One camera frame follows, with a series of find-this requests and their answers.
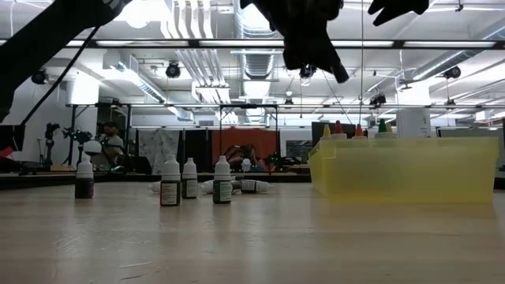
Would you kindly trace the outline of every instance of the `desk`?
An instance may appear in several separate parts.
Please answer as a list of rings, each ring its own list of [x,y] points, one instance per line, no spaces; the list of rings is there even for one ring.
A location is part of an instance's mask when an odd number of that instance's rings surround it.
[[[146,184],[0,192],[2,284],[505,283],[492,205],[336,204],[308,184],[163,207]]]

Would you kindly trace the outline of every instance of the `black curtain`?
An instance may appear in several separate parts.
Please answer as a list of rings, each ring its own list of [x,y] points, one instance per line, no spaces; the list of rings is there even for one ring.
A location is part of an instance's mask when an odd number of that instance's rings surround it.
[[[212,135],[208,129],[181,130],[177,150],[177,161],[182,168],[188,158],[193,158],[199,173],[211,172]]]

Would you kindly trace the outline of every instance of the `table surface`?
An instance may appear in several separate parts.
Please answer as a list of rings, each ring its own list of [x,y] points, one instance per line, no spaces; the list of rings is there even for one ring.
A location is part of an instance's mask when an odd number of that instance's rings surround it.
[[[0,282],[505,283],[494,205],[328,203],[308,184],[160,207],[147,184],[0,192]]]

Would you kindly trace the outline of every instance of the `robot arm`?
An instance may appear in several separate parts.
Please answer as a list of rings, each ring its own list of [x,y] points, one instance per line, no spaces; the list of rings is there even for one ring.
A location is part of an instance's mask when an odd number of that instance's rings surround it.
[[[132,0],[54,0],[0,46],[0,122],[14,91],[86,28],[112,21]]]

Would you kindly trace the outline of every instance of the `translucent yellow container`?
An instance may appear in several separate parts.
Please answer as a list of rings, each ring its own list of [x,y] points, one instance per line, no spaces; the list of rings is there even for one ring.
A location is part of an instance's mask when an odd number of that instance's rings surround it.
[[[330,200],[491,203],[498,154],[495,137],[322,140],[309,164]]]

